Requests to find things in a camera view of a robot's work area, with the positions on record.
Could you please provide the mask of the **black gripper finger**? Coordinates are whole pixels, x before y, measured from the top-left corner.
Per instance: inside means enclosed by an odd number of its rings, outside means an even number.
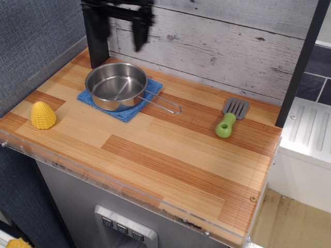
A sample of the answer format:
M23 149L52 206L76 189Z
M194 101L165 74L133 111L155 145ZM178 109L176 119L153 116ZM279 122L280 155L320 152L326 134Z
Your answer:
M84 9L84 23L87 41L107 42L110 35L108 17L92 9Z
M142 46L147 43L149 27L151 23L141 19L132 22L133 40L136 52L139 52Z

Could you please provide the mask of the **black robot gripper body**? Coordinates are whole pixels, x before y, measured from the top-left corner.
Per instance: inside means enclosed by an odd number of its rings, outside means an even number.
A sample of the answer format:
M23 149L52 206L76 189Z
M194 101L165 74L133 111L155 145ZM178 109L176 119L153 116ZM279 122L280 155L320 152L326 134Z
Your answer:
M141 21L152 26L154 1L81 1L82 8L92 10L98 15L125 21Z

